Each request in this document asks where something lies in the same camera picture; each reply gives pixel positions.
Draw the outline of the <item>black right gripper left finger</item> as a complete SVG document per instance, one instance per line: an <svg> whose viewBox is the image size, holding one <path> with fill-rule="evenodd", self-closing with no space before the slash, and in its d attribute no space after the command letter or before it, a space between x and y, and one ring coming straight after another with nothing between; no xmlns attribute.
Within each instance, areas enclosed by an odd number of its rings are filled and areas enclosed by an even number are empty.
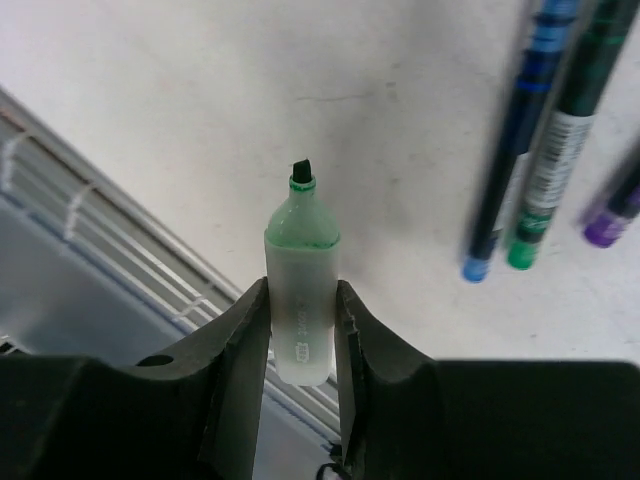
<svg viewBox="0 0 640 480"><path fill-rule="evenodd" d="M257 280L218 319L138 364L1 360L5 479L248 479L270 337Z"/></svg>

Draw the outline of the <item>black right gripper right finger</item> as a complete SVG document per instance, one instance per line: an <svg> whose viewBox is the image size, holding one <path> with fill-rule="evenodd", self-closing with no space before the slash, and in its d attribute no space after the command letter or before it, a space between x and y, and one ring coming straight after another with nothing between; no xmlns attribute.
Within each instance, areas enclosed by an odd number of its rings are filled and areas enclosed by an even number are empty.
<svg viewBox="0 0 640 480"><path fill-rule="evenodd" d="M635 479L639 370L435 360L336 294L342 463L355 479Z"/></svg>

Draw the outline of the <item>green highlighter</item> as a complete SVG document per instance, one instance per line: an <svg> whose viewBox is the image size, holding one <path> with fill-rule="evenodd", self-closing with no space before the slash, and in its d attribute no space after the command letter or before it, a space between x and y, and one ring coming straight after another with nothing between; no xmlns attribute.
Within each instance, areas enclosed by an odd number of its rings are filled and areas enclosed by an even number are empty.
<svg viewBox="0 0 640 480"><path fill-rule="evenodd" d="M334 348L340 230L316 195L307 159L293 164L289 193L264 231L272 349L290 385L329 377Z"/></svg>

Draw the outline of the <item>purple thin pen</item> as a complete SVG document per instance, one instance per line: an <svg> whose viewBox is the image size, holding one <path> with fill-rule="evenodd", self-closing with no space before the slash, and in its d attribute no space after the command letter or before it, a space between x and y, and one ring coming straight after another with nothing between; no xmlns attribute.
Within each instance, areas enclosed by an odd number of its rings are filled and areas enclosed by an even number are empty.
<svg viewBox="0 0 640 480"><path fill-rule="evenodd" d="M636 146L608 196L586 223L583 237L593 246L609 248L623 236L638 215L639 146Z"/></svg>

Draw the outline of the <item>blue thin pen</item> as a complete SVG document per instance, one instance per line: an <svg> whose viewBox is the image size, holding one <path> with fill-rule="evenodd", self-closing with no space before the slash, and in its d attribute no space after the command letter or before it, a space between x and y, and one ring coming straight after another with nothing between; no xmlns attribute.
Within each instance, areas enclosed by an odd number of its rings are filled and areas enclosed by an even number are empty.
<svg viewBox="0 0 640 480"><path fill-rule="evenodd" d="M463 278L471 283L482 282L489 272L579 11L578 1L538 1L527 23L527 40L462 267Z"/></svg>

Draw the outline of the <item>green thin pen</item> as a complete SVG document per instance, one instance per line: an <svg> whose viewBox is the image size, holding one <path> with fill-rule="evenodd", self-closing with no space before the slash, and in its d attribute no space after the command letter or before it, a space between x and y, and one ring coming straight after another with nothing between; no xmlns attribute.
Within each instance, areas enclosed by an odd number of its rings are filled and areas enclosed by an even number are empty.
<svg viewBox="0 0 640 480"><path fill-rule="evenodd" d="M583 151L600 99L639 11L637 1L600 1L580 35L526 183L507 262L536 260Z"/></svg>

